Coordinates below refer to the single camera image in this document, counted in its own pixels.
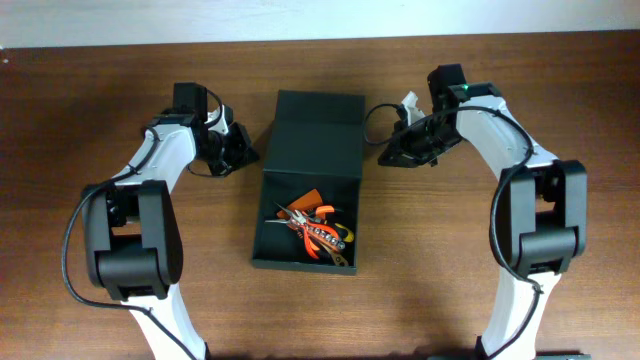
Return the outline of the yellow black screwdriver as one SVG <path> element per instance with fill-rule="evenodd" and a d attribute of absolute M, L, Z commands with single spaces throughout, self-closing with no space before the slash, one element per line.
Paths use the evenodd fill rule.
<path fill-rule="evenodd" d="M 339 223 L 335 223 L 334 228 L 343 242 L 351 243 L 354 241 L 355 239 L 354 233 L 346 226 Z"/>

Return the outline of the orange socket bit rail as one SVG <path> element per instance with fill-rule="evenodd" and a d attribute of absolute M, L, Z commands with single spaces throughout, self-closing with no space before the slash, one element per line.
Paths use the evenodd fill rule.
<path fill-rule="evenodd" d="M 346 245 L 336 230 L 324 224 L 307 224 L 306 231 L 313 242 L 328 247 L 331 251 L 342 252 Z"/>

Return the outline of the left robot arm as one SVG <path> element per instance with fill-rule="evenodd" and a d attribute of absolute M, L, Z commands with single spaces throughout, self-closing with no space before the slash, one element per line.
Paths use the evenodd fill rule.
<path fill-rule="evenodd" d="M 170 194 L 193 161 L 221 178 L 257 160 L 245 128 L 226 105 L 159 115 L 142 131 L 127 166 L 82 201 L 87 268 L 109 306 L 129 311 L 157 359 L 204 359 L 179 280 L 183 247 Z"/>

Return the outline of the dark green box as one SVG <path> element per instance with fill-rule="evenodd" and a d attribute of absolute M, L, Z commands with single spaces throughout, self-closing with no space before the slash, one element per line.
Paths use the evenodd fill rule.
<path fill-rule="evenodd" d="M 362 95 L 278 93 L 263 168 L 254 267 L 340 275 L 357 272 L 357 241 L 343 251 L 347 264 L 338 266 L 325 251 L 318 260 L 312 258 L 293 229 L 271 220 L 283 206 L 317 190 L 325 204 L 343 211 L 336 221 L 358 231 L 364 117 Z"/>

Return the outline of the orange scraper wooden handle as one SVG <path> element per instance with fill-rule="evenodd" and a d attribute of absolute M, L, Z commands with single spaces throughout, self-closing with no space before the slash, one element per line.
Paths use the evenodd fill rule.
<path fill-rule="evenodd" d="M 293 201 L 291 204 L 289 204 L 285 208 L 287 208 L 289 210 L 300 210 L 300 211 L 305 212 L 309 216 L 314 215 L 315 217 L 327 219 L 327 220 L 329 220 L 331 222 L 336 222 L 334 217 L 342 212 L 342 210 L 340 208 L 336 207 L 336 206 L 333 206 L 333 205 L 330 205 L 330 204 L 325 204 L 323 199 L 322 199 L 322 197 L 321 197 L 321 195 L 320 195 L 320 192 L 317 189 L 313 189 L 313 190 L 307 192 L 305 195 L 303 195 L 302 197 L 300 197 L 297 200 Z M 287 214 L 279 208 L 279 211 L 277 212 L 275 219 L 287 219 L 287 218 L 288 218 Z M 295 232 L 296 232 L 297 236 L 302 240 L 302 238 L 298 234 L 298 232 L 297 231 L 295 231 Z M 336 266 L 347 267 L 349 265 L 349 262 L 343 255 L 344 251 L 341 254 L 339 254 L 338 256 L 332 257 L 327 252 L 325 252 L 324 250 L 321 250 L 319 252 L 319 256 L 320 256 L 319 259 L 314 259 L 308 253 L 307 254 L 314 260 L 321 260 L 321 259 L 324 259 L 324 258 L 330 258 L 334 262 L 334 264 Z"/>

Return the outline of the orange needle nose pliers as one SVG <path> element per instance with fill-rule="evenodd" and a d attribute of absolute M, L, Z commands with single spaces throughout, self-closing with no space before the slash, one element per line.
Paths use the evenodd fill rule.
<path fill-rule="evenodd" d="M 281 224 L 294 226 L 296 229 L 301 230 L 303 234 L 306 235 L 307 237 L 310 237 L 306 231 L 307 224 L 322 224 L 320 222 L 315 222 L 314 220 L 312 220 L 310 217 L 308 217 L 307 215 L 305 215 L 303 212 L 299 210 L 289 210 L 279 204 L 277 204 L 277 206 L 282 211 L 284 211 L 289 216 L 289 218 L 288 219 L 272 219 L 270 220 L 270 223 L 281 223 Z"/>

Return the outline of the small red cutting pliers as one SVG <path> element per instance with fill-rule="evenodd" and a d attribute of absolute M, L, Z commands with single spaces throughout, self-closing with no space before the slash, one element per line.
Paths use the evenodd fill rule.
<path fill-rule="evenodd" d="M 288 216 L 284 223 L 298 232 L 307 253 L 314 259 L 320 258 L 321 250 L 336 257 L 355 239 L 353 232 L 339 223 L 309 216 L 300 210 L 284 209 L 284 212 Z"/>

